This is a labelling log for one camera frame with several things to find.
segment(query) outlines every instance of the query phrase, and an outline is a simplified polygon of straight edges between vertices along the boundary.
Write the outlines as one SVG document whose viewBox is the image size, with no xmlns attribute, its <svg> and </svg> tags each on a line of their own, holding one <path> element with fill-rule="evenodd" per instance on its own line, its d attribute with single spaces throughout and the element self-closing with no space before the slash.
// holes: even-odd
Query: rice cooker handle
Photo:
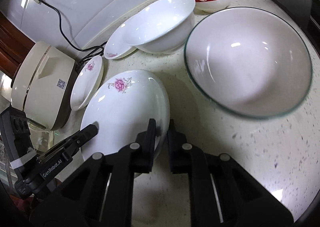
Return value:
<svg viewBox="0 0 320 227">
<path fill-rule="evenodd" d="M 35 79 L 40 79 L 41 78 L 41 74 L 42 72 L 44 71 L 46 65 L 47 65 L 47 62 L 49 60 L 50 56 L 48 54 L 45 55 L 44 59 L 42 60 L 42 62 L 40 63 L 39 65 L 39 68 L 38 70 L 36 71 L 36 76 L 35 76 Z"/>
</svg>

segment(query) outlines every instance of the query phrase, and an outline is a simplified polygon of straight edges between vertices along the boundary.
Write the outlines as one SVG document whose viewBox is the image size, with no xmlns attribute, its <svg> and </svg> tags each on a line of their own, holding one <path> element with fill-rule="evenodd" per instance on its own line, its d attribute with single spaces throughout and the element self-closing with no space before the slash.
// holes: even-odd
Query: black clamp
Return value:
<svg viewBox="0 0 320 227">
<path fill-rule="evenodd" d="M 191 226 L 291 226 L 293 217 L 228 154 L 204 153 L 175 130 L 168 131 L 170 169 L 189 176 Z"/>
<path fill-rule="evenodd" d="M 37 157 L 23 111 L 11 106 L 4 110 L 0 114 L 0 131 L 11 163 L 18 164 L 14 168 L 18 177 L 14 187 L 22 199 L 32 194 L 39 199 L 48 196 L 56 187 L 52 183 L 55 176 L 71 163 L 80 147 L 98 133 L 95 125 L 88 125 Z"/>
<path fill-rule="evenodd" d="M 272 0 L 300 27 L 320 56 L 320 0 Z"/>
<path fill-rule="evenodd" d="M 30 217 L 35 226 L 131 226 L 134 173 L 152 169 L 156 121 L 117 153 L 94 153 Z"/>
</svg>

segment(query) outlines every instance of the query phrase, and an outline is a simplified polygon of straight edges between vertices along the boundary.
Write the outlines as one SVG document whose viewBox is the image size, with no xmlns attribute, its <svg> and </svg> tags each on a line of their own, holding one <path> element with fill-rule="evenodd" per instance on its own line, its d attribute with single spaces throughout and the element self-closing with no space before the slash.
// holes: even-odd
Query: speckled countertop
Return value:
<svg viewBox="0 0 320 227">
<path fill-rule="evenodd" d="M 107 27 L 91 45 L 101 44 L 128 17 L 156 0 L 130 11 Z M 234 0 L 230 7 L 252 6 L 289 22 L 304 39 L 312 59 L 313 82 L 307 99 L 293 113 L 276 119 L 253 121 L 220 110 L 193 86 L 183 63 L 182 48 L 173 55 L 152 55 L 137 50 L 120 60 L 105 60 L 103 81 L 117 73 L 144 69 L 154 72 L 167 89 L 171 118 L 192 144 L 206 153 L 230 154 L 241 166 L 289 208 L 296 220 L 320 188 L 320 60 L 297 25 L 271 0 Z M 195 10 L 196 22 L 207 14 Z M 84 110 L 71 113 L 56 132 L 56 141 L 80 128 Z M 81 154 L 59 175 L 64 180 L 83 162 Z M 167 146 L 150 174 L 135 179 L 133 226 L 190 226 L 187 175 L 172 175 Z"/>
</svg>

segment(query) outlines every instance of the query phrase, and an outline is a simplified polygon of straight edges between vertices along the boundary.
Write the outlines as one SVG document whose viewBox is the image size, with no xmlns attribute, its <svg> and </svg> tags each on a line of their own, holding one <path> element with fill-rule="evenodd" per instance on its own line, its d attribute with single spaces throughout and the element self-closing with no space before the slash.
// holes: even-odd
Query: white plate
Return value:
<svg viewBox="0 0 320 227">
<path fill-rule="evenodd" d="M 106 59 L 120 59 L 129 55 L 136 49 L 136 47 L 130 46 L 123 41 L 123 34 L 126 29 L 126 23 L 129 20 L 130 19 L 120 25 L 107 41 L 103 52 L 103 55 Z"/>
<path fill-rule="evenodd" d="M 102 57 L 95 56 L 83 67 L 73 86 L 70 98 L 70 106 L 73 111 L 87 106 L 99 88 L 102 76 Z"/>
<path fill-rule="evenodd" d="M 156 157 L 170 119 L 168 95 L 162 82 L 153 73 L 143 70 L 112 77 L 96 92 L 84 113 L 81 129 L 89 124 L 99 128 L 98 134 L 81 148 L 84 160 L 95 152 L 116 153 L 135 142 L 137 134 L 147 130 L 151 118 L 156 120 L 161 132 L 156 138 Z"/>
<path fill-rule="evenodd" d="M 188 38 L 185 61 L 202 93 L 250 118 L 292 111 L 311 85 L 311 60 L 300 35 L 257 8 L 229 8 L 203 19 Z"/>
</svg>

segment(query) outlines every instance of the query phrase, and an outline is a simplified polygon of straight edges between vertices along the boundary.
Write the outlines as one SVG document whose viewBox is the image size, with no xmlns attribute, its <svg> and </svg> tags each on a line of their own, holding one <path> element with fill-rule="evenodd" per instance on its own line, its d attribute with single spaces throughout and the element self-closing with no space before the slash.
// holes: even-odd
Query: rice cooker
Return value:
<svg viewBox="0 0 320 227">
<path fill-rule="evenodd" d="M 74 59 L 45 42 L 37 42 L 12 84 L 11 105 L 47 130 L 62 128 L 71 108 L 77 78 Z"/>
</svg>

